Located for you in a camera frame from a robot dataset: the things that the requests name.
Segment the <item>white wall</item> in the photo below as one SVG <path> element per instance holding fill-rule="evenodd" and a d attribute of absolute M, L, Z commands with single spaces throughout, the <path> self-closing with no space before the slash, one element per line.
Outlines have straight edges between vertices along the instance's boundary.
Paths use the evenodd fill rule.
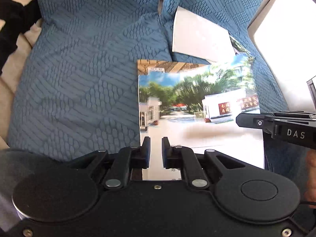
<path fill-rule="evenodd" d="M 316 3 L 270 0 L 248 28 L 290 110 L 315 112 L 307 81 L 316 76 Z"/>

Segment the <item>white fence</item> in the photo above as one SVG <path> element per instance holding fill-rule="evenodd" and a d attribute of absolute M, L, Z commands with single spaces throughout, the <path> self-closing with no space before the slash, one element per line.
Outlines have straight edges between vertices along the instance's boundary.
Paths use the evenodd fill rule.
<path fill-rule="evenodd" d="M 195 122 L 205 122 L 205 115 L 203 111 L 195 111 L 193 114 L 195 115 Z"/>

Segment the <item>red sign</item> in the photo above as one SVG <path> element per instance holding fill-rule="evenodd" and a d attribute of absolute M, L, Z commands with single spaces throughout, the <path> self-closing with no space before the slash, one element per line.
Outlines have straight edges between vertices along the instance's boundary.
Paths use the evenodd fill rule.
<path fill-rule="evenodd" d="M 219 114 L 223 115 L 223 114 L 228 114 L 230 113 L 230 103 L 229 102 L 224 102 L 224 103 L 220 103 L 218 105 L 219 108 Z"/>
<path fill-rule="evenodd" d="M 237 103 L 240 105 L 241 110 L 246 110 L 259 106 L 258 97 L 256 95 L 239 99 L 237 100 Z"/>

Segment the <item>white paper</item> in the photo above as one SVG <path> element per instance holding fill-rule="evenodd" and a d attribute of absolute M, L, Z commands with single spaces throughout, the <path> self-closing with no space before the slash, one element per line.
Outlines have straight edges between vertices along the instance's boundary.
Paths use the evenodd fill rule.
<path fill-rule="evenodd" d="M 226 29 L 181 7 L 174 19 L 172 51 L 212 62 L 235 56 Z"/>

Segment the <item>road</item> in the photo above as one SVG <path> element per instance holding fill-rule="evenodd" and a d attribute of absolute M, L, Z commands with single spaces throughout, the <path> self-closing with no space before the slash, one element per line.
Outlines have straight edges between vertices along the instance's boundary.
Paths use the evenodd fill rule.
<path fill-rule="evenodd" d="M 141 140 L 151 137 L 150 169 L 143 170 L 145 180 L 180 178 L 178 171 L 165 170 L 162 165 L 161 139 L 168 137 L 171 145 L 182 145 L 195 153 L 215 149 L 257 167 L 264 167 L 262 130 L 240 128 L 236 122 L 221 124 L 195 122 L 194 115 L 172 112 L 162 116 L 158 126 L 149 126 Z"/>

